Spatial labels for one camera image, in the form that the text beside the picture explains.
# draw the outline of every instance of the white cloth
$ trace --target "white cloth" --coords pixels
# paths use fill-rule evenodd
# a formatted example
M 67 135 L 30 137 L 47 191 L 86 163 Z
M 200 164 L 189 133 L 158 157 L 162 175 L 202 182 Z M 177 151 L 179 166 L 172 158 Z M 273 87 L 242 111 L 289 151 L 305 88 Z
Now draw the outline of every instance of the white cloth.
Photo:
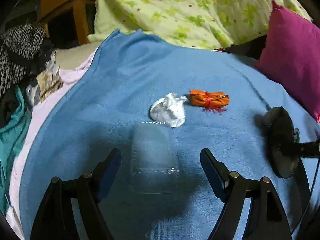
M 22 150 L 18 157 L 15 158 L 13 162 L 13 168 L 10 179 L 9 186 L 9 197 L 11 207 L 6 213 L 6 220 L 16 233 L 16 235 L 24 240 L 21 218 L 20 218 L 20 208 L 19 208 L 19 191 L 20 183 L 24 165 L 26 163 L 29 150 L 32 143 L 41 128 L 43 122 L 54 108 L 54 106 L 59 102 L 59 100 L 69 91 L 69 89 L 82 78 L 84 73 L 88 70 L 93 60 L 93 56 L 96 50 L 78 67 L 76 70 L 59 70 L 60 77 L 63 81 L 63 87 L 52 93 L 45 101 L 39 103 L 33 108 L 31 123 L 29 125 L 28 133 L 26 135 L 26 140 L 23 144 Z
M 165 122 L 170 127 L 179 127 L 186 120 L 183 103 L 186 97 L 177 98 L 177 93 L 169 93 L 165 98 L 154 102 L 150 108 L 150 116 L 154 121 Z

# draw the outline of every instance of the blue blanket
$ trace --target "blue blanket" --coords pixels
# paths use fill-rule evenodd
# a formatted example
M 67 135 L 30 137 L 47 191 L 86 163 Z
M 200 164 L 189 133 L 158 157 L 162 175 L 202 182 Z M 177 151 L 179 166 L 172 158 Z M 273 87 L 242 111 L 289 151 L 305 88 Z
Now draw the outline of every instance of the blue blanket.
M 201 168 L 199 154 L 204 147 L 245 178 L 271 178 L 294 226 L 301 216 L 297 181 L 273 174 L 257 120 L 267 106 L 283 106 L 300 129 L 300 141 L 315 140 L 320 129 L 281 85 L 256 71 L 253 62 L 173 46 L 141 31 L 130 35 L 114 31 L 97 50 L 87 73 L 52 110 L 31 147 L 20 186 L 26 239 L 51 177 L 77 178 L 114 147 L 123 154 L 122 165 L 100 208 L 115 239 L 207 239 L 223 203 L 214 196 Z M 132 192 L 132 127 L 150 120 L 148 111 L 154 101 L 169 92 L 184 95 L 190 89 L 225 92 L 230 95 L 228 110 L 215 114 L 186 104 L 185 123 L 172 130 L 180 165 L 176 191 Z M 249 204 L 245 202 L 235 239 L 242 238 Z M 79 210 L 74 208 L 80 237 L 86 239 Z

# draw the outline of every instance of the clear plastic cup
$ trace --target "clear plastic cup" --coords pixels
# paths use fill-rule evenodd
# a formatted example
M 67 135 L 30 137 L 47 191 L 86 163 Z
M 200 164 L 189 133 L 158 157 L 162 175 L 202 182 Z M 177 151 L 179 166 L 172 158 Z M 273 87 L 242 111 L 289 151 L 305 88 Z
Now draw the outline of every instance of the clear plastic cup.
M 171 129 L 156 122 L 135 125 L 131 150 L 134 192 L 165 194 L 176 188 L 180 171 Z

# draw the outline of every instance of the wooden chair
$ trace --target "wooden chair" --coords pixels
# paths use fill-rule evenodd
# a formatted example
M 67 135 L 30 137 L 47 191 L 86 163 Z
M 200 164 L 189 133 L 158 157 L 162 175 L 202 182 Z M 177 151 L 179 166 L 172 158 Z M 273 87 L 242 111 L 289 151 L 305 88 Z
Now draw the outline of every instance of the wooden chair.
M 95 0 L 41 0 L 41 12 L 38 22 L 46 30 L 46 35 L 49 37 L 47 23 L 58 15 L 72 9 L 79 44 L 86 44 L 88 43 L 89 29 L 85 5 L 94 2 Z

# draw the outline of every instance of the pink pillow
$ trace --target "pink pillow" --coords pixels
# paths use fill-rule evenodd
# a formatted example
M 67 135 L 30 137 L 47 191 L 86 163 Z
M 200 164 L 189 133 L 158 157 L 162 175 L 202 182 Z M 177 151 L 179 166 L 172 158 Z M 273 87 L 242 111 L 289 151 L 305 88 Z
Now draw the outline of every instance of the pink pillow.
M 320 30 L 272 0 L 266 47 L 255 67 L 320 122 Z

